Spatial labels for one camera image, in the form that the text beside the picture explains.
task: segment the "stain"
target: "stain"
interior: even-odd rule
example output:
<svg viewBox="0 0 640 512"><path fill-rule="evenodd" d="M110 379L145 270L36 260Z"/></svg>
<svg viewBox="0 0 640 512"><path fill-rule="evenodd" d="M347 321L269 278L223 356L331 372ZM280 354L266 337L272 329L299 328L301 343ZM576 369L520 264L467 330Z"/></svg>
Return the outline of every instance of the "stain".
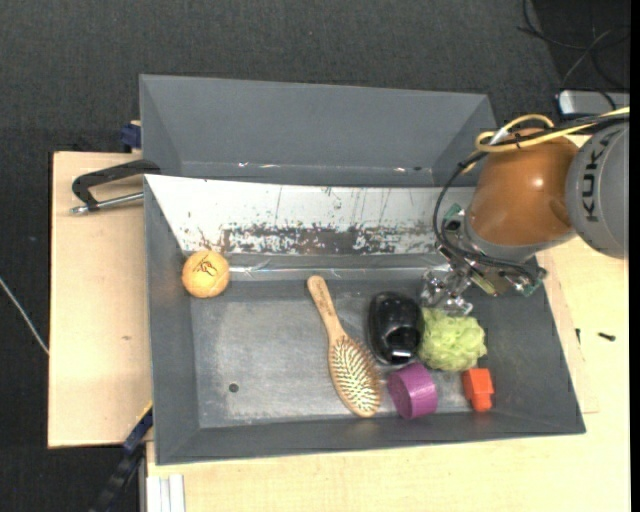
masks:
<svg viewBox="0 0 640 512"><path fill-rule="evenodd" d="M341 228L331 224L274 226L267 223L221 226L222 235L211 243L200 231L201 243L225 253L300 255L375 255L430 252L430 227L368 227L356 224Z"/></svg>

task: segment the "hairbrush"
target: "hairbrush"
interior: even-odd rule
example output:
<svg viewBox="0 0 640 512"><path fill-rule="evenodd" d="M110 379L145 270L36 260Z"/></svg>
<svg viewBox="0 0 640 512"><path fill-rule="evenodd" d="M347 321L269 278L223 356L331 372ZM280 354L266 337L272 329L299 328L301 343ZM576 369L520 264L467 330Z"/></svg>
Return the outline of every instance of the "hairbrush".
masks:
<svg viewBox="0 0 640 512"><path fill-rule="evenodd" d="M380 407L382 394L373 357L342 328L325 280L311 276L307 286L329 336L329 373L336 393L351 412L369 418Z"/></svg>

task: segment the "purple roll of tape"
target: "purple roll of tape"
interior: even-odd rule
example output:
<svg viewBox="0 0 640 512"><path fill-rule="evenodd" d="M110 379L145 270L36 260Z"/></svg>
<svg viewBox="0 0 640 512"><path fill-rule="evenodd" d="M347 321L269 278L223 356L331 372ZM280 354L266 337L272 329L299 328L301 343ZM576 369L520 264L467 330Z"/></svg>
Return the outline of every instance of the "purple roll of tape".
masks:
<svg viewBox="0 0 640 512"><path fill-rule="evenodd" d="M435 412L438 392L422 363L411 363L387 377L387 389L396 410L405 419Z"/></svg>

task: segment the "yellow cable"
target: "yellow cable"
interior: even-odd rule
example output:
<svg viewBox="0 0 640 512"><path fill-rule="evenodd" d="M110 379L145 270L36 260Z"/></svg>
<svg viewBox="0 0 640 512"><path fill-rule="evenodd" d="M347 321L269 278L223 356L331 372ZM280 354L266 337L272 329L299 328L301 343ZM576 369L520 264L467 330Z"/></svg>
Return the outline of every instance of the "yellow cable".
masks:
<svg viewBox="0 0 640 512"><path fill-rule="evenodd" d="M606 112L604 114L601 114L598 117L608 117L608 116L613 116L613 115L617 115L617 114L627 114L630 113L630 107L624 107L618 110L613 110L611 112ZM538 121L543 121L545 124L547 124L547 126L549 128L553 127L553 122L547 118L546 116L540 115L540 114L527 114L524 116L520 116L516 119L514 119L513 121L510 121L509 123L505 124L498 132L483 132L481 134L479 134L476 137L475 140L475 147L476 147L476 151L482 151L483 153L504 153L506 151L516 151L518 149L524 149L527 147L531 147L531 146L535 146L537 144L542 144L543 142L547 142L553 139L556 139L558 137L563 137L565 135L569 135L571 133L575 133L578 132L580 130L584 130L586 128L590 128L592 126L595 126L597 123L587 123L587 124L583 124L580 126L573 126L570 128L565 128L564 130L558 130L556 132L553 133L547 133L545 135L541 135L539 137L535 137L532 139L528 139L528 140L523 140L523 141L516 141L512 144L501 144L499 146L494 146L492 143L485 143L483 141L487 140L487 139L491 139L493 137L496 136L496 134L498 133L505 133L512 128L514 125L518 124L518 123L522 123L524 121L530 121L530 120L538 120Z"/></svg>

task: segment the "hairbrush bristles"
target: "hairbrush bristles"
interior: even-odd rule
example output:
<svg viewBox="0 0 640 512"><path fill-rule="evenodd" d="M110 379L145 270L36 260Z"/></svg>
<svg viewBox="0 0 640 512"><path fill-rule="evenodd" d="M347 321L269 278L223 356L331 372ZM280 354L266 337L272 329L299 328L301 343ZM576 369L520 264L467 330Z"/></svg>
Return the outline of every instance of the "hairbrush bristles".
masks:
<svg viewBox="0 0 640 512"><path fill-rule="evenodd" d="M366 348L341 336L329 349L329 370L333 385L344 404L363 418L380 407L380 378Z"/></svg>

